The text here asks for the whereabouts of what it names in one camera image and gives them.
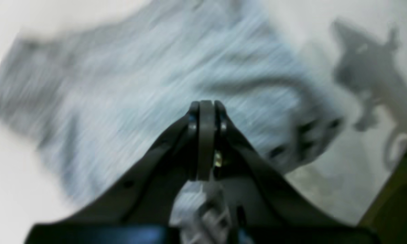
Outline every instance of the gray fabric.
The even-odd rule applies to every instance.
[[[17,39],[0,68],[0,120],[39,142],[87,204],[195,100],[221,100],[282,173],[313,161],[340,114],[253,0],[153,0],[121,23],[41,43]],[[315,120],[298,156],[296,128]]]

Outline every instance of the white surface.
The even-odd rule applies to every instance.
[[[0,60],[16,34],[51,37],[61,31],[88,28],[115,21],[137,10],[146,0],[0,0]],[[331,66],[341,53],[330,33],[336,17],[373,30],[383,42],[389,25],[397,22],[405,45],[397,54],[407,82],[407,0],[267,0],[272,19],[300,54],[314,43],[314,54]],[[394,122],[379,109],[380,123],[366,133],[352,130],[357,119],[357,101],[334,87],[348,117],[347,128],[317,162],[288,176],[290,182],[312,202],[331,215],[356,223],[390,172],[383,167],[381,151]],[[340,190],[332,190],[340,185]],[[55,221],[75,210],[64,199],[57,179],[42,167],[36,145],[0,125],[0,244],[22,243],[31,225]]]

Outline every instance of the blurred cloth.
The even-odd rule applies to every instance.
[[[203,99],[223,102],[281,173],[312,162],[341,129],[326,89],[255,0],[153,0],[121,23],[17,39],[0,67],[0,120],[39,143],[80,205]],[[298,128],[310,125],[305,148]]]

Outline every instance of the gray object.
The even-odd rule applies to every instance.
[[[316,159],[341,128],[323,85],[253,0],[153,0],[121,23],[18,39],[0,67],[0,120],[39,142],[81,205],[204,99],[221,100],[281,173]]]

